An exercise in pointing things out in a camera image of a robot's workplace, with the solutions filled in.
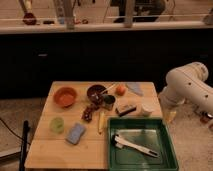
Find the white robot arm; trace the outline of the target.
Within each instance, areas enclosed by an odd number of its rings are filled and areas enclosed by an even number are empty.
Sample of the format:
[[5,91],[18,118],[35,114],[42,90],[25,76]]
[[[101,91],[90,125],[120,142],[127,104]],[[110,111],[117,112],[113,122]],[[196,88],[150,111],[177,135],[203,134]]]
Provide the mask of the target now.
[[207,67],[201,62],[174,68],[166,74],[167,85],[158,95],[166,123],[174,119],[176,107],[182,105],[185,100],[213,114],[213,87],[205,83],[208,75]]

